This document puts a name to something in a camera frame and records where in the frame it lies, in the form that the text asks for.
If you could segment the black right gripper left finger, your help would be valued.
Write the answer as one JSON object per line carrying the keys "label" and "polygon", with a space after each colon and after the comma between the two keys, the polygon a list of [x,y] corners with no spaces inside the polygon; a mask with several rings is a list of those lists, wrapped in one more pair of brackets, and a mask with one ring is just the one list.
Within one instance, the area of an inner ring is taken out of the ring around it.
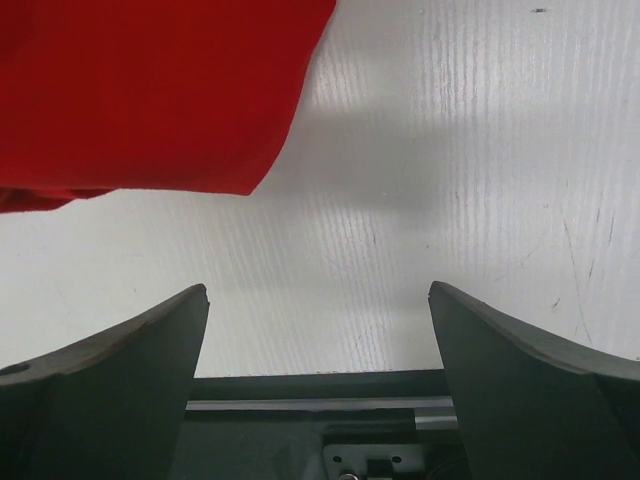
{"label": "black right gripper left finger", "polygon": [[118,325],[1,370],[4,479],[165,479],[209,301],[198,284]]}

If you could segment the red t shirt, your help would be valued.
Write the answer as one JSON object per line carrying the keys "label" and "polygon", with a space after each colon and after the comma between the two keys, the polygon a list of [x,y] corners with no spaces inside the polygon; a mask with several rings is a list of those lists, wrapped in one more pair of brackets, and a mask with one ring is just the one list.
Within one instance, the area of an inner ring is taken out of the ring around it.
{"label": "red t shirt", "polygon": [[248,195],[332,1],[5,1],[1,209],[123,189]]}

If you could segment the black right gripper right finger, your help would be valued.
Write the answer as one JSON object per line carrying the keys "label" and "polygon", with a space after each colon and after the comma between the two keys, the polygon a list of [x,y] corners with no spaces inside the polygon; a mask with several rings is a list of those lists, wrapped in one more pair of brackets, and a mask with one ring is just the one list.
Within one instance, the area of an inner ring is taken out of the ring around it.
{"label": "black right gripper right finger", "polygon": [[429,306],[473,478],[638,478],[638,362],[443,282]]}

